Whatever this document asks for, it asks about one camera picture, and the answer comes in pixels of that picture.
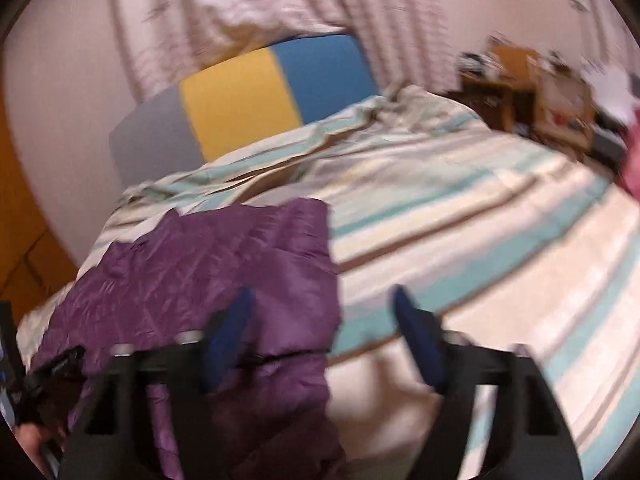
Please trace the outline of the person's left hand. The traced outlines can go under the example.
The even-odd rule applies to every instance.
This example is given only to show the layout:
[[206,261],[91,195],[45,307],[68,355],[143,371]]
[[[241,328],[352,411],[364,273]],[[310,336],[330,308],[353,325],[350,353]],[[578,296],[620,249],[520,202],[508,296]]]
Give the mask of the person's left hand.
[[21,445],[21,448],[43,473],[47,474],[46,461],[40,453],[40,445],[54,438],[55,433],[49,428],[34,424],[24,424],[13,429],[14,437]]

